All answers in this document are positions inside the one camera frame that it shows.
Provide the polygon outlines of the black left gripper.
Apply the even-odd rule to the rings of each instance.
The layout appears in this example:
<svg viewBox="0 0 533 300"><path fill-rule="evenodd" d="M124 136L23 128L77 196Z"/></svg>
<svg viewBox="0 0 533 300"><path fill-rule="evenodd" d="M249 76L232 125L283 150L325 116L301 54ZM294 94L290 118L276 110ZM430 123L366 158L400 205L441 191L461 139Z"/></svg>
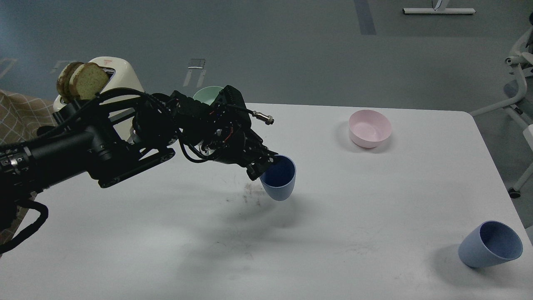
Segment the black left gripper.
<svg viewBox="0 0 533 300"><path fill-rule="evenodd" d="M206 105L192 97L183 97L183 154L194 163L216 161L246 167L248 178L257 180L272 165L278 163L276 152L269 150L263 139L252 129L251 118L266 125L274 118L246 107L238 89L227 85L213 104Z"/></svg>

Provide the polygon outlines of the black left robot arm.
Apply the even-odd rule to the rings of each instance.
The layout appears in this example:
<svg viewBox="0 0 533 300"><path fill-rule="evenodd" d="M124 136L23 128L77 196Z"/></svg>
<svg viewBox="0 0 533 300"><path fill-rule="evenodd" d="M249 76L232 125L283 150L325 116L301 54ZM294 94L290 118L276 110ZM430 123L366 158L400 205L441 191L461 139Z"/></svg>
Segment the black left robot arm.
<svg viewBox="0 0 533 300"><path fill-rule="evenodd" d="M108 188L170 160L174 142L191 162L239 165L251 180L279 161L251 122L254 117L272 125L274 118L249 110L230 85L211 104L179 91L164 95L114 88L91 100L74 100L53 116L56 127L42 127L32 140L1 146L1 229L12 225L19 207L39 213L1 244L2 254L46 222L48 208L32 195L81 173Z"/></svg>

